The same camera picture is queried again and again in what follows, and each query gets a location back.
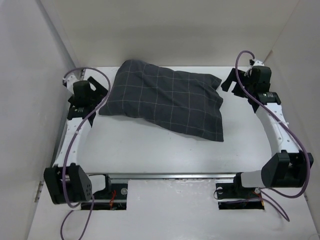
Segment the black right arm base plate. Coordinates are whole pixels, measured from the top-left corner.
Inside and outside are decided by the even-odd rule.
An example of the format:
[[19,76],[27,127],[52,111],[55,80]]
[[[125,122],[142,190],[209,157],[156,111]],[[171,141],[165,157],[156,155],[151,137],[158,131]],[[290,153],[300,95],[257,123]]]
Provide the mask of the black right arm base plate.
[[216,180],[213,197],[219,210],[264,210],[262,195],[255,188],[235,187],[230,180]]

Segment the dark grey checked pillowcase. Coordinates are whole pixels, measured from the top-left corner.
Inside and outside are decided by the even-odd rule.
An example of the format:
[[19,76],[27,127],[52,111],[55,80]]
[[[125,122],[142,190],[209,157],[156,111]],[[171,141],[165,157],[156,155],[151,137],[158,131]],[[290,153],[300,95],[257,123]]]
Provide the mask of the dark grey checked pillowcase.
[[144,119],[172,132],[223,142],[221,83],[212,74],[126,60],[99,114]]

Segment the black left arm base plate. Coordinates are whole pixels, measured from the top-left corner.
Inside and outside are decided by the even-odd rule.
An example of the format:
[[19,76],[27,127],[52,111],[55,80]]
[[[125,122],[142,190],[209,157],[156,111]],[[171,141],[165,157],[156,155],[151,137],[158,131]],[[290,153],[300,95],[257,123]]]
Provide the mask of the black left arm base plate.
[[116,182],[107,185],[94,194],[93,210],[124,211],[127,209],[128,182]]

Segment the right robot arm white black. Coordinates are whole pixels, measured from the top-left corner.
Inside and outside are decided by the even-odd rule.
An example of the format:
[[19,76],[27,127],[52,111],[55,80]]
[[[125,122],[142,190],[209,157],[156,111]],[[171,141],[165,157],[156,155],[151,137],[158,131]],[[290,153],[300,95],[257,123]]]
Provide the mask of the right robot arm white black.
[[271,69],[253,66],[247,72],[233,68],[221,88],[227,92],[232,82],[232,93],[246,98],[260,120],[271,149],[270,160],[260,170],[238,172],[231,190],[243,197],[250,188],[301,188],[305,189],[314,162],[311,153],[303,150],[296,137],[288,132],[281,100],[270,91]]

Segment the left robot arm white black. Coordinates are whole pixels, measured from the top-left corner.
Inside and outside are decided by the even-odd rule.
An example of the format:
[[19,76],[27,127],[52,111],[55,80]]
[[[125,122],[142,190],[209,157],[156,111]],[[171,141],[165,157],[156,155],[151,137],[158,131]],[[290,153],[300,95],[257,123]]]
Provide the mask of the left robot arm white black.
[[84,203],[91,199],[92,183],[78,163],[87,136],[92,129],[97,108],[108,90],[93,77],[78,80],[74,75],[63,80],[72,93],[66,131],[61,149],[51,167],[44,170],[44,181],[55,205]]

